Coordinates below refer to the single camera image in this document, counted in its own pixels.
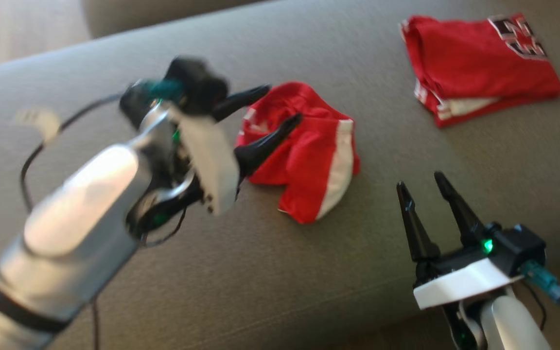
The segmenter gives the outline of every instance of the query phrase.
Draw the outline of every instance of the blue connector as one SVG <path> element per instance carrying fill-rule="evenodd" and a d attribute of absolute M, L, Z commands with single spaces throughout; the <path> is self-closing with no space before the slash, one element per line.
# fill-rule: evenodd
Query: blue connector
<path fill-rule="evenodd" d="M 536 261 L 527 261 L 520 268 L 522 275 L 540 287 L 555 303 L 560 303 L 559 281 Z"/>

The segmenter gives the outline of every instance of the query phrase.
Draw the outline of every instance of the folded red jersey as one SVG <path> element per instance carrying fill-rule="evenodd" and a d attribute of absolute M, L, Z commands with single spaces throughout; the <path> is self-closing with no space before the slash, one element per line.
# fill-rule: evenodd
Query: folded red jersey
<path fill-rule="evenodd" d="M 290 82 L 274 87 L 249 108 L 237 144 L 268 135 L 297 113 L 303 115 L 300 125 L 249 181 L 287 185 L 278 209 L 306 224 L 340 201 L 360 169 L 353 120 L 330 107 L 307 84 Z"/>
<path fill-rule="evenodd" d="M 414 95 L 438 127 L 560 96 L 560 81 L 522 14 L 479 22 L 414 16 L 402 23 Z"/>

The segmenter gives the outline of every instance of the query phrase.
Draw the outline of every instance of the gray couch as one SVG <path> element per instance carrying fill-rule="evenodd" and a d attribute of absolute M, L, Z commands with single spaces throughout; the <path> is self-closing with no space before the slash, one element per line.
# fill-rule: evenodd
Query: gray couch
<path fill-rule="evenodd" d="M 535 229 L 549 244 L 550 266 L 559 269 L 560 99 L 437 129 L 413 97 L 397 27 L 411 14 L 474 19 L 517 11 L 542 37 L 560 75 L 554 0 L 266 2 L 0 66 L 0 250 L 22 230 L 18 171 L 38 143 L 32 130 L 11 126 L 14 113 L 46 105 L 69 115 L 138 78 L 161 76 L 174 55 L 188 53 L 206 57 L 235 91 L 287 80 L 311 84 L 355 118 L 362 172 L 342 202 L 309 226 L 278 213 L 280 188 L 247 185 L 235 208 L 217 219 L 202 208 L 189 211 L 177 237 L 138 253 L 103 292 L 105 349 L 320 348 L 416 315 L 395 184 L 406 181 L 440 247 L 456 248 L 436 169 L 486 222 Z M 227 135 L 235 137 L 239 124 L 239 116 L 223 122 Z M 35 197 L 132 135 L 114 106 L 79 122 L 31 170 Z M 84 313 L 54 348 L 89 348 L 89 328 Z"/>

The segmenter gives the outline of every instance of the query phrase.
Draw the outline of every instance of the white cable label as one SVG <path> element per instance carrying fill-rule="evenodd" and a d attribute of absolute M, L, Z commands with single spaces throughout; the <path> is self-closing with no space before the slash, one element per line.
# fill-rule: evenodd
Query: white cable label
<path fill-rule="evenodd" d="M 60 132 L 60 118 L 51 109 L 30 108 L 23 109 L 16 114 L 14 120 L 18 124 L 33 126 L 42 134 L 43 144 L 47 144 Z"/>

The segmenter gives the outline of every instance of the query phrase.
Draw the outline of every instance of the red fabric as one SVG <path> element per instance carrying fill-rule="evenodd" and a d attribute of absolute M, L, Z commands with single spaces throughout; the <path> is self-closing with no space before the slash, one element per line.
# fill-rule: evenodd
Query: red fabric
<path fill-rule="evenodd" d="M 425 106 L 439 127 L 560 96 L 560 80 L 522 14 L 478 22 L 414 16 L 403 25 L 402 35 L 416 77 L 428 91 Z M 440 120 L 434 95 L 500 100 L 463 117 Z"/>
<path fill-rule="evenodd" d="M 249 181 L 287 185 L 279 209 L 304 224 L 315 221 L 324 199 L 339 121 L 353 120 L 329 106 L 307 84 L 289 82 L 274 87 L 250 107 L 236 143 L 256 141 L 297 113 L 303 115 L 301 124 Z M 355 175 L 360 171 L 360 158 L 355 152 L 353 130 L 351 134 Z"/>

